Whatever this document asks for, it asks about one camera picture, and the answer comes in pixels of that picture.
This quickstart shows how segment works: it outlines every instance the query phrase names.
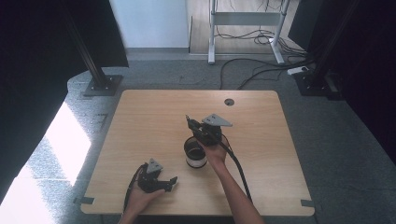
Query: black cable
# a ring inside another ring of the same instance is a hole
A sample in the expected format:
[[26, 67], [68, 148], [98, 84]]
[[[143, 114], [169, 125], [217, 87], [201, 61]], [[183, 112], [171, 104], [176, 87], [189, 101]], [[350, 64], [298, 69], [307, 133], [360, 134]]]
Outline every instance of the black cable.
[[227, 140], [228, 145], [230, 145], [230, 147], [227, 147], [226, 145], [224, 145], [224, 143], [222, 143], [221, 140], [219, 141], [213, 133], [209, 132], [208, 130], [205, 130], [205, 132], [208, 133], [212, 139], [215, 139], [219, 143], [219, 145], [222, 148], [224, 148], [224, 150], [230, 155], [231, 159], [233, 159], [233, 162], [235, 162], [236, 167], [238, 168], [239, 174], [241, 175], [242, 183], [244, 184], [244, 188], [245, 188], [247, 197], [253, 203], [253, 201], [251, 199], [251, 195], [250, 195], [250, 190], [248, 189], [248, 182], [245, 178], [244, 170], [242, 169], [241, 163], [239, 163], [239, 160], [236, 158], [235, 154], [233, 154], [233, 150], [231, 148], [230, 142], [228, 141], [227, 137], [224, 134], [222, 134], [222, 136], [224, 136], [224, 138]]
[[[266, 30], [262, 30], [261, 26], [259, 28], [259, 30], [255, 30], [252, 31], [248, 34], [245, 35], [227, 35], [227, 34], [221, 34], [219, 32], [219, 27], [216, 26], [216, 31], [217, 31], [217, 35], [215, 36], [219, 36], [221, 38], [224, 39], [253, 39], [255, 44], [259, 44], [259, 45], [268, 45], [271, 44], [271, 42], [269, 41], [269, 38], [273, 38], [272, 35], [275, 35], [273, 32], [271, 31], [266, 31]], [[261, 38], [266, 38], [265, 42], [261, 42]], [[278, 39], [278, 44], [280, 45], [280, 47], [282, 48], [282, 50], [288, 54], [292, 54], [292, 55], [299, 55], [299, 56], [303, 56], [305, 57], [307, 55], [307, 52], [303, 49], [295, 49], [290, 47], [287, 43], [286, 40], [283, 39], [282, 37], [280, 37]]]
[[257, 8], [257, 10], [256, 10], [256, 12], [258, 12], [259, 11], [259, 9], [260, 9], [260, 7], [262, 6], [262, 5], [264, 5], [264, 0], [262, 0], [262, 3], [259, 5], [259, 7]]
[[231, 2], [231, 0], [230, 0], [230, 6], [233, 9], [233, 11], [235, 11], [235, 8], [233, 7], [233, 3]]
[[254, 71], [255, 71], [257, 68], [260, 68], [260, 67], [255, 68], [255, 69], [253, 70], [252, 76], [249, 77], [249, 78], [247, 78], [247, 79], [245, 79], [245, 80], [242, 82], [242, 84], [237, 88], [238, 90], [241, 90], [250, 80], [252, 80], [254, 77], [258, 76], [259, 74], [262, 74], [262, 73], [265, 73], [265, 72], [271, 72], [271, 71], [283, 71], [283, 70], [291, 69], [291, 68], [294, 68], [294, 67], [299, 67], [299, 66], [303, 66], [303, 65], [308, 65], [308, 64], [311, 64], [311, 63], [313, 62], [312, 59], [305, 59], [305, 60], [300, 61], [300, 62], [297, 62], [297, 63], [286, 64], [286, 65], [285, 65], [285, 64], [268, 63], [268, 62], [265, 62], [265, 61], [260, 61], [260, 60], [255, 60], [255, 59], [246, 59], [246, 58], [232, 59], [232, 60], [230, 60], [230, 61], [227, 61], [227, 62], [221, 67], [221, 69], [220, 69], [220, 87], [219, 87], [220, 90], [222, 90], [222, 88], [223, 88], [223, 75], [224, 75], [224, 68], [225, 68], [225, 66], [226, 66], [227, 64], [232, 63], [232, 62], [235, 62], [235, 61], [251, 61], [251, 62], [258, 62], [258, 63], [263, 63], [263, 64], [266, 64], [266, 65], [270, 65], [270, 66], [276, 67], [276, 68], [266, 69], [266, 70], [262, 70], [262, 71], [260, 71], [260, 72], [254, 73]]
[[265, 6], [265, 10], [264, 10], [265, 12], [267, 11], [269, 4], [270, 4], [270, 0], [267, 0], [267, 5]]
[[138, 177], [138, 175], [139, 175], [139, 172], [143, 169], [143, 167], [144, 167], [145, 165], [146, 165], [146, 164], [141, 165], [141, 166], [136, 170], [136, 172], [134, 173], [134, 176], [132, 177], [131, 183], [129, 183], [128, 189], [126, 190], [126, 193], [125, 193], [124, 206], [123, 206], [123, 210], [122, 210], [123, 212], [125, 212], [126, 206], [128, 205], [129, 196], [131, 195], [131, 191], [132, 191], [133, 188], [134, 188], [134, 182], [136, 181], [136, 179], [137, 179], [137, 177]]
[[270, 7], [270, 8], [273, 9], [273, 10], [277, 10], [277, 9], [279, 8], [279, 11], [281, 11], [281, 10], [282, 10], [282, 5], [283, 5], [283, 1], [284, 1], [284, 0], [282, 0], [282, 1], [280, 2], [280, 5], [279, 5], [278, 7], [270, 7], [270, 6], [267, 6], [267, 7]]

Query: gray floor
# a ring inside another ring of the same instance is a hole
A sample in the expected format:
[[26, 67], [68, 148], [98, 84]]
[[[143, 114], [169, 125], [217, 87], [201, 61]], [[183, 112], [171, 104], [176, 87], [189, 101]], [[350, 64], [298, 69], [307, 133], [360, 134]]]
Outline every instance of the gray floor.
[[[122, 91], [216, 90], [221, 66], [237, 57], [218, 57], [216, 64], [208, 65], [206, 57], [191, 56], [184, 49], [130, 49], [130, 68], [104, 69], [107, 75], [123, 75], [113, 97], [82, 97], [91, 79], [89, 73], [72, 78], [66, 105], [57, 116], [70, 120], [54, 124], [59, 144], [50, 134], [43, 138], [5, 198], [0, 223], [101, 223], [101, 219], [117, 223], [120, 216], [86, 215], [73, 201], [85, 193]], [[272, 55], [248, 57], [275, 62]], [[236, 89], [260, 65], [249, 61], [229, 64], [224, 70], [224, 89]], [[267, 223], [396, 223], [395, 165], [346, 102], [302, 97], [286, 72], [279, 81], [254, 80], [244, 90], [278, 93], [316, 206], [313, 217], [266, 217]], [[76, 124], [80, 128], [71, 131]], [[83, 144], [87, 140], [91, 145]], [[77, 170], [73, 173], [67, 167]], [[230, 223], [222, 217], [144, 219], [149, 223]]]

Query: power strip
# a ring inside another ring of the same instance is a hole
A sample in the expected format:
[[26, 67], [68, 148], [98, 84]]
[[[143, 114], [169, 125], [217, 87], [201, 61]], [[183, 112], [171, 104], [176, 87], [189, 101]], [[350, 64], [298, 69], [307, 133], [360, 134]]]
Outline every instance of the power strip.
[[308, 71], [309, 69], [307, 68], [307, 67], [305, 67], [305, 66], [302, 66], [302, 67], [296, 67], [296, 68], [291, 68], [291, 69], [289, 69], [288, 70], [288, 75], [294, 75], [294, 74], [297, 74], [297, 73], [302, 73], [302, 72], [306, 72], [306, 71]]

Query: wall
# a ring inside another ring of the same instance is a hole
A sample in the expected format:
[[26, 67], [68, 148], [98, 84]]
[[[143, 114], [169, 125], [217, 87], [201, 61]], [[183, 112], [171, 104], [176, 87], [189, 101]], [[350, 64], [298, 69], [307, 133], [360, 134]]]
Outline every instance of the wall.
[[110, 0], [125, 48], [187, 48], [186, 0]]

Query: tape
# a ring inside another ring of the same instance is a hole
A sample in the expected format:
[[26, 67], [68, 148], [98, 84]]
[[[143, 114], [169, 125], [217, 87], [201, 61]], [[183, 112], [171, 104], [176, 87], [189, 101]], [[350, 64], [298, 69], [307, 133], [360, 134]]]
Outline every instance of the tape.
[[77, 203], [77, 204], [93, 204], [93, 201], [95, 201], [94, 198], [90, 198], [90, 197], [82, 197], [82, 198], [75, 198], [75, 200], [73, 201], [73, 203]]
[[301, 206], [303, 206], [303, 207], [315, 207], [315, 204], [312, 201], [301, 199]]

